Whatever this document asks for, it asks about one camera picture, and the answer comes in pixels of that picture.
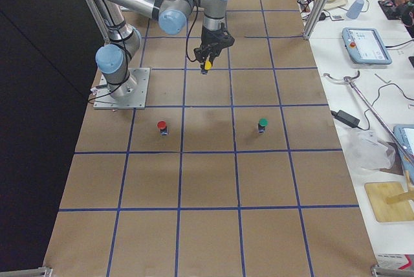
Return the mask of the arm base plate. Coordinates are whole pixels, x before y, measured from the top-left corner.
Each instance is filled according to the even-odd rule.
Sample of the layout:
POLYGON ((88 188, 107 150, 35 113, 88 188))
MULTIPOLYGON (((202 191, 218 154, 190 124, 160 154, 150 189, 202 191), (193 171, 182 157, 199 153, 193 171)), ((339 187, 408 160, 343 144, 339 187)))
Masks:
POLYGON ((107 88, 105 76, 102 74, 94 109, 144 109, 146 107, 147 88, 149 84, 150 68, 129 68, 129 78, 118 89, 116 86, 107 88))

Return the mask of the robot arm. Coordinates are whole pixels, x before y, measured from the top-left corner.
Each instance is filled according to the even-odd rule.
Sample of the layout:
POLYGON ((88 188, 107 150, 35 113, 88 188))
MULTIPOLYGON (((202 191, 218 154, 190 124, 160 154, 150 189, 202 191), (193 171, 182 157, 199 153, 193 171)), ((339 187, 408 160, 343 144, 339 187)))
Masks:
POLYGON ((195 48, 195 61, 206 74, 221 51, 234 44, 225 27, 228 0, 86 0, 97 25, 107 39, 95 55, 96 64, 105 78, 103 94, 92 98, 97 104, 120 108, 133 107, 133 96, 144 95, 146 81, 138 78, 141 70, 129 68, 140 47, 141 35, 125 20, 122 8, 156 21, 169 35, 178 34, 194 9, 204 10, 201 44, 195 48))

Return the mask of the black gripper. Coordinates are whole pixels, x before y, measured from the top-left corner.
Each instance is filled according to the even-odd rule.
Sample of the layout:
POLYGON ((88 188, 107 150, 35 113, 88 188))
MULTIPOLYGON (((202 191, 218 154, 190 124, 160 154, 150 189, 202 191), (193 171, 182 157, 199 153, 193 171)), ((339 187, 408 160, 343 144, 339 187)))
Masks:
POLYGON ((205 62, 208 60, 213 65, 221 51, 231 47, 235 42, 233 36, 227 29, 209 30, 202 29, 201 45, 194 48, 195 59, 200 63, 201 70, 205 70, 205 62))

